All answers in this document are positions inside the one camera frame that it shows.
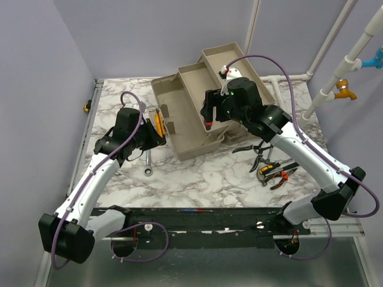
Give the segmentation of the orange black needle-nose pliers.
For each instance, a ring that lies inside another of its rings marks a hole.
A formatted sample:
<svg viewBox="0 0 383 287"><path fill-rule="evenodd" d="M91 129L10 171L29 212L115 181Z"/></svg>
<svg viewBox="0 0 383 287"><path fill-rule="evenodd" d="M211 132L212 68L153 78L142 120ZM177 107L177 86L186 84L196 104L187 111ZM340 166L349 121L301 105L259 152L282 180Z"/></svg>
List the orange black needle-nose pliers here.
<svg viewBox="0 0 383 287"><path fill-rule="evenodd" d="M276 190L276 189L280 188L284 184L284 182L288 181L289 176L292 175L296 170L297 170L297 168L294 168L291 170L279 172L276 175L272 175L270 177L270 179L281 178L281 180L276 185L270 187L270 189Z"/></svg>

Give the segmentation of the translucent brown tool box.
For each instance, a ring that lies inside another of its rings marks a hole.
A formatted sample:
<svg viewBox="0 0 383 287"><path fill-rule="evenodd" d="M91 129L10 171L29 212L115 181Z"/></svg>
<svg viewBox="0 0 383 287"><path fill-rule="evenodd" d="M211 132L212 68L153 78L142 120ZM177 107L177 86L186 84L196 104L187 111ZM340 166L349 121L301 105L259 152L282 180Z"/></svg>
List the translucent brown tool box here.
<svg viewBox="0 0 383 287"><path fill-rule="evenodd" d="M243 52L235 42L207 48L196 63L152 80L165 130L179 160L213 152L224 141L235 143L251 137L238 123L219 121L224 79L218 73L241 56Z"/></svg>

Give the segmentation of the yellow utility knife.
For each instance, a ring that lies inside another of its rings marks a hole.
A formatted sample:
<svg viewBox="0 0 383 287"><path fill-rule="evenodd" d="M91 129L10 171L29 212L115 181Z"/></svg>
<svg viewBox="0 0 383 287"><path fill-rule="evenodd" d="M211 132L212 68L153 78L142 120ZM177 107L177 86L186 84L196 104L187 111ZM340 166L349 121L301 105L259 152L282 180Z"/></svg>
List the yellow utility knife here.
<svg viewBox="0 0 383 287"><path fill-rule="evenodd" d="M164 126L164 123L163 123L163 120L162 120L162 117L161 117L161 114L159 112L158 109L156 109L156 113L155 113L155 116L154 116L154 120L155 120L155 124L156 124L156 130L157 130L157 133L161 136L161 137L165 137L165 133L166 133L166 129L165 129L165 126Z"/></svg>

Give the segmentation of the red black handled tool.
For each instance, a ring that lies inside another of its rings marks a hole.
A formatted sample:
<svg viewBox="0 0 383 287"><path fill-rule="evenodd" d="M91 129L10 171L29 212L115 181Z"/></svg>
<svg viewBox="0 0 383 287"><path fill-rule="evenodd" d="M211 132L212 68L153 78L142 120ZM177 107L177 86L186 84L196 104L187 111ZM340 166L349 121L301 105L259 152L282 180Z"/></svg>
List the red black handled tool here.
<svg viewBox="0 0 383 287"><path fill-rule="evenodd" d="M207 130L211 130L211 127L212 127L212 116L211 115L207 115L204 119L205 121L205 128Z"/></svg>

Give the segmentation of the yellow black claw hammer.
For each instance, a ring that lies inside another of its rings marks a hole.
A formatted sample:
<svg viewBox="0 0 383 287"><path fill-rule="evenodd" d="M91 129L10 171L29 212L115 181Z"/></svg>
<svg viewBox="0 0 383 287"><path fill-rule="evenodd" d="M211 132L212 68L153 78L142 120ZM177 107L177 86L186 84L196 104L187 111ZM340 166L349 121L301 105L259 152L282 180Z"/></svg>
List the yellow black claw hammer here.
<svg viewBox="0 0 383 287"><path fill-rule="evenodd" d="M277 163L259 168L257 172L257 178L261 182L262 186L265 187L267 185L266 183L267 176L273 175L274 173L284 172L286 170L294 169L296 167L299 167L299 164L296 163L295 161L285 166L281 166L281 163L277 162Z"/></svg>

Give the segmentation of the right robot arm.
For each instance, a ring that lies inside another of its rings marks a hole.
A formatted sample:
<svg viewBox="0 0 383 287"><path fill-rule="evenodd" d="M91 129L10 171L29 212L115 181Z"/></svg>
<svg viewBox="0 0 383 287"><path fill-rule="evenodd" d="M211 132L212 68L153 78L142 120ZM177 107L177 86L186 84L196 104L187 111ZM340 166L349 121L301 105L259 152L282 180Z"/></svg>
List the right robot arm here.
<svg viewBox="0 0 383 287"><path fill-rule="evenodd" d="M275 220L276 229L289 234L303 221L323 217L337 220L366 176L361 167L338 162L310 139L300 137L292 118L276 105L264 105L257 85L245 77L230 80L224 93L207 90L200 111L206 126L233 120L289 155L319 184L316 195L287 203Z"/></svg>

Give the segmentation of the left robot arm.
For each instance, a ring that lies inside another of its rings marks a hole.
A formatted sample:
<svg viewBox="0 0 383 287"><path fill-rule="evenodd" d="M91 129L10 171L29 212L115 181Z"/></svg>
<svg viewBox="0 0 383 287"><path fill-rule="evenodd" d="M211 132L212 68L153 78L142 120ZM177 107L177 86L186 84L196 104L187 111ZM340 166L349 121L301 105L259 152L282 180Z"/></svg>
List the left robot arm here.
<svg viewBox="0 0 383 287"><path fill-rule="evenodd" d="M45 213L38 221L43 248L52 261L60 256L82 264L97 241L114 232L127 236L132 231L127 209L112 206L95 219L91 213L109 180L134 150L145 152L165 143L141 110L119 110L115 125L96 141L89 166L72 193L54 214Z"/></svg>

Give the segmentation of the small black-handled ball hammer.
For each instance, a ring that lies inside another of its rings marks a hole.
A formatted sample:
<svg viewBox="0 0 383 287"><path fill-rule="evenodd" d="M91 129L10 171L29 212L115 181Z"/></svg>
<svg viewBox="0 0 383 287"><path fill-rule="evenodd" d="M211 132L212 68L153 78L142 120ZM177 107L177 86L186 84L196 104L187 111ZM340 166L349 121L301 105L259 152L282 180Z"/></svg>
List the small black-handled ball hammer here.
<svg viewBox="0 0 383 287"><path fill-rule="evenodd" d="M265 159L265 163L266 164L272 164L273 163L273 161L270 159L271 155L272 155L272 152L273 152L273 146L271 145L270 148L269 148L268 157Z"/></svg>

